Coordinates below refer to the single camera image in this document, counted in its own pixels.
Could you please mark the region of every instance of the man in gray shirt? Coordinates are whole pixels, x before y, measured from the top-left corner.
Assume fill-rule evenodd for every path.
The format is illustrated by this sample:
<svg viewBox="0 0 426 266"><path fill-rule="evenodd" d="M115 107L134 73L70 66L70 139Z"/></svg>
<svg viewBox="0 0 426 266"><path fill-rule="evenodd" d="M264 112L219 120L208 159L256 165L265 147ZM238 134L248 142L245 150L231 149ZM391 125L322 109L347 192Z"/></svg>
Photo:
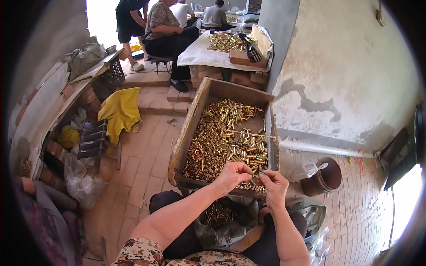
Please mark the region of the man in gray shirt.
<svg viewBox="0 0 426 266"><path fill-rule="evenodd" d="M223 0L216 0L214 6L207 7L204 11L203 21L201 23L202 29L214 29L215 31L227 31L234 26L231 26L226 21L226 14L221 7L223 7Z"/></svg>

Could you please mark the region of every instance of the woman in patterned shirt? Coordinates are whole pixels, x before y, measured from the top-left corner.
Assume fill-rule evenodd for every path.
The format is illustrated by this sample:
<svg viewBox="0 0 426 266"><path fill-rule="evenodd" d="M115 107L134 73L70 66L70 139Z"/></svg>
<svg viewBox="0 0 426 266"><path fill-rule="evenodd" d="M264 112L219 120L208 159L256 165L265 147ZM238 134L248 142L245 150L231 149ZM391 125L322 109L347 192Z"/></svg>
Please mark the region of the woman in patterned shirt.
<svg viewBox="0 0 426 266"><path fill-rule="evenodd" d="M229 251L202 251L191 223L217 199L226 196L241 182L252 178L242 162L227 162L217 179L183 198L174 191L154 195L150 215L140 221L113 265L143 266L287 266L310 265L303 240L307 223L299 212L287 211L288 181L277 171L259 174L258 185L266 188L267 210L262 219L265 232L240 254Z"/></svg>
<svg viewBox="0 0 426 266"><path fill-rule="evenodd" d="M197 27L179 27L179 22L169 9L177 0L160 0L154 4L148 15L145 30L145 49L157 57L172 57L170 84L179 92L187 92L182 81L190 80L189 66L177 66L178 56L199 36Z"/></svg>

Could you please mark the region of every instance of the wooden stick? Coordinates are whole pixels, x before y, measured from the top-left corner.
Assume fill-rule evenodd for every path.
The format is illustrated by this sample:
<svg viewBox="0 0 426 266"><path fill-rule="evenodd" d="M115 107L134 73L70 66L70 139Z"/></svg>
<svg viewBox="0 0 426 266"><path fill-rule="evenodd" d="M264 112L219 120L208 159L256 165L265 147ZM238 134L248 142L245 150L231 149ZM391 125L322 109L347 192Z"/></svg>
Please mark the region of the wooden stick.
<svg viewBox="0 0 426 266"><path fill-rule="evenodd" d="M254 133L247 133L247 132L242 132L242 131L234 131L234 130L226 130L228 132L234 132L234 133L243 133L243 134L249 134L250 136L256 136L256 137L270 137L275 139L276 137L273 136L266 136L266 135L260 135L260 134L254 134Z"/></svg>

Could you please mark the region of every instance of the white pipe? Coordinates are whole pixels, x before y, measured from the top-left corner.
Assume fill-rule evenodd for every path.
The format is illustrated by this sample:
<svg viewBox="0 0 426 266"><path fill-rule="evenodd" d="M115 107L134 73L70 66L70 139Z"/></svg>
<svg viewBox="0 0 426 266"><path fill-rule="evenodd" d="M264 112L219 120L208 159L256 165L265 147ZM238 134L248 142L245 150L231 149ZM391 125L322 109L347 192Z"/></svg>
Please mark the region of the white pipe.
<svg viewBox="0 0 426 266"><path fill-rule="evenodd" d="M363 151L351 151L348 149L333 148L322 145L316 145L311 143L304 143L299 141L282 140L279 142L280 149L298 150L303 152L319 152L334 155L352 156L352 157L363 157L363 158L374 158L374 154L365 153Z"/></svg>

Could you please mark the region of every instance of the black shoe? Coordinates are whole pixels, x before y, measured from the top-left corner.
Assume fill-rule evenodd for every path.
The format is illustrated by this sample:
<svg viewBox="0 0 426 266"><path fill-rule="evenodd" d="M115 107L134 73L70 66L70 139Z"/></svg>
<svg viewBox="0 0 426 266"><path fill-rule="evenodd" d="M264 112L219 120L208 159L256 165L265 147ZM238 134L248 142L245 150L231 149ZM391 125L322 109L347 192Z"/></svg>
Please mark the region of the black shoe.
<svg viewBox="0 0 426 266"><path fill-rule="evenodd" d="M172 80L170 79L170 85L173 86L173 88L175 88L177 91L179 92L188 92L188 88L185 86L185 84L182 81L178 81L176 84L172 82Z"/></svg>

